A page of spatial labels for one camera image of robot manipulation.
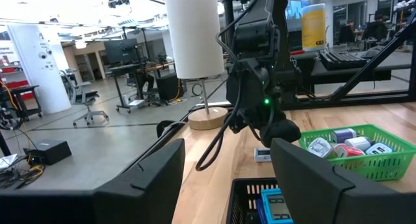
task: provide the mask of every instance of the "lamp base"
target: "lamp base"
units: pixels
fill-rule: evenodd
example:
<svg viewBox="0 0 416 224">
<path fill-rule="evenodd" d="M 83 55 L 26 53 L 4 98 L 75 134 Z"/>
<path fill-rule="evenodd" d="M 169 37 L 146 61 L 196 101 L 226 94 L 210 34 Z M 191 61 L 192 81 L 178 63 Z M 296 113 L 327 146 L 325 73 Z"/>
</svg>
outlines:
<svg viewBox="0 0 416 224">
<path fill-rule="evenodd" d="M 209 114 L 205 109 L 194 111 L 188 117 L 188 124 L 191 129 L 195 130 L 209 130 L 221 127 L 224 124 L 224 119 L 228 110 L 221 107 L 209 108 Z"/>
</svg>

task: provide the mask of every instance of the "gray floor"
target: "gray floor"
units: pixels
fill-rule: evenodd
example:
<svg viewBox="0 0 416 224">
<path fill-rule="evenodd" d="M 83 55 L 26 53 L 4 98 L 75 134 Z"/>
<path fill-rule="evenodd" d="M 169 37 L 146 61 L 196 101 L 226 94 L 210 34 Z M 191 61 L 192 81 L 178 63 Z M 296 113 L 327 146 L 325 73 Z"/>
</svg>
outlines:
<svg viewBox="0 0 416 224">
<path fill-rule="evenodd" d="M 393 71 L 393 75 L 409 79 L 409 70 Z M 218 88 L 226 75 L 210 79 L 206 83 L 207 92 Z M 120 79 L 122 93 L 134 94 L 135 89 L 125 85 Z M 46 168 L 45 173 L 26 189 L 93 189 L 112 179 L 123 168 L 144 152 L 156 139 L 155 124 L 166 119 L 178 120 L 190 108 L 202 100 L 191 97 L 190 89 L 194 82 L 188 82 L 188 92 L 184 102 L 162 107 L 145 107 L 132 109 L 128 114 L 125 110 L 116 111 L 119 103 L 114 81 L 112 79 L 93 83 L 91 88 L 101 96 L 93 106 L 93 110 L 104 110 L 110 117 L 107 123 L 98 117 L 92 128 L 87 128 L 80 121 L 78 129 L 72 126 L 72 120 L 86 112 L 84 106 L 72 106 L 71 109 L 39 118 L 32 116 L 26 123 L 29 136 L 33 141 L 42 139 L 66 140 L 73 156 Z M 317 93 L 329 94 L 342 84 L 322 84 L 315 86 Z M 353 92 L 371 92 L 407 89 L 408 83 L 397 78 L 390 81 L 363 82 L 353 89 Z M 209 98 L 210 102 L 225 101 L 226 87 L 222 85 Z M 16 131 L 1 131 L 13 153 L 28 146 L 24 135 Z"/>
</svg>

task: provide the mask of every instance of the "green plastic basket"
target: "green plastic basket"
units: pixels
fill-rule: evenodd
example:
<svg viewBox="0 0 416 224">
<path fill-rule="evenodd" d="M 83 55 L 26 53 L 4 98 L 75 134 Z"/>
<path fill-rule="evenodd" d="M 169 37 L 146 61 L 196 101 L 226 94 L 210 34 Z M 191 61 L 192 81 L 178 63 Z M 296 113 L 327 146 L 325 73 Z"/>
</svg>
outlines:
<svg viewBox="0 0 416 224">
<path fill-rule="evenodd" d="M 334 158 L 329 159 L 330 162 L 341 166 L 342 168 L 355 171 L 373 181 L 397 180 L 404 176 L 416 153 L 416 147 L 372 124 L 303 132 L 302 137 L 299 140 L 299 145 L 300 147 L 307 149 L 308 145 L 318 137 L 324 138 L 330 142 L 331 131 L 345 128 L 354 129 L 359 135 L 367 136 L 375 142 L 384 143 L 389 147 L 392 147 L 395 152 L 379 155 Z"/>
</svg>

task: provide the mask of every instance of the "black box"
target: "black box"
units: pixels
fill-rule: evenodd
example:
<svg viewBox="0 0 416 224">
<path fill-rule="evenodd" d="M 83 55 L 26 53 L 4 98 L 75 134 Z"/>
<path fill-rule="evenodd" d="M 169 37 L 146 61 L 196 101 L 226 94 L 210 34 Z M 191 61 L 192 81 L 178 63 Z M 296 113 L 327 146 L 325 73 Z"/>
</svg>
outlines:
<svg viewBox="0 0 416 224">
<path fill-rule="evenodd" d="M 176 97 L 178 90 L 178 79 L 176 77 L 176 73 L 171 73 L 169 75 L 164 75 L 161 78 L 157 78 L 156 84 L 161 100 L 169 101 Z M 183 92 L 182 82 L 179 81 L 179 96 L 177 98 L 182 97 Z"/>
<path fill-rule="evenodd" d="M 36 149 L 23 149 L 26 155 L 31 154 L 31 158 L 38 161 L 42 159 L 42 163 L 53 165 L 60 160 L 72 155 L 68 143 L 63 140 L 42 140 L 36 143 Z"/>
</svg>

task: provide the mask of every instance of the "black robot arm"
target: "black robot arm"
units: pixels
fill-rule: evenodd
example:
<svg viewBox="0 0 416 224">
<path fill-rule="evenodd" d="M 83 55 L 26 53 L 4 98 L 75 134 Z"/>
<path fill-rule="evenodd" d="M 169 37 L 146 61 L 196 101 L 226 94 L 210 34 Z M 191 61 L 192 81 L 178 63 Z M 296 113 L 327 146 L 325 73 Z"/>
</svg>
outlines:
<svg viewBox="0 0 416 224">
<path fill-rule="evenodd" d="M 230 129 L 238 133 L 249 126 L 260 131 L 270 147 L 272 138 L 293 142 L 300 138 L 299 128 L 280 108 L 280 90 L 296 90 L 300 72 L 291 62 L 285 9 L 288 0 L 257 0 L 241 18 L 232 38 L 232 50 L 239 58 L 227 81 L 227 100 L 236 105 L 238 83 L 242 95 Z"/>
</svg>

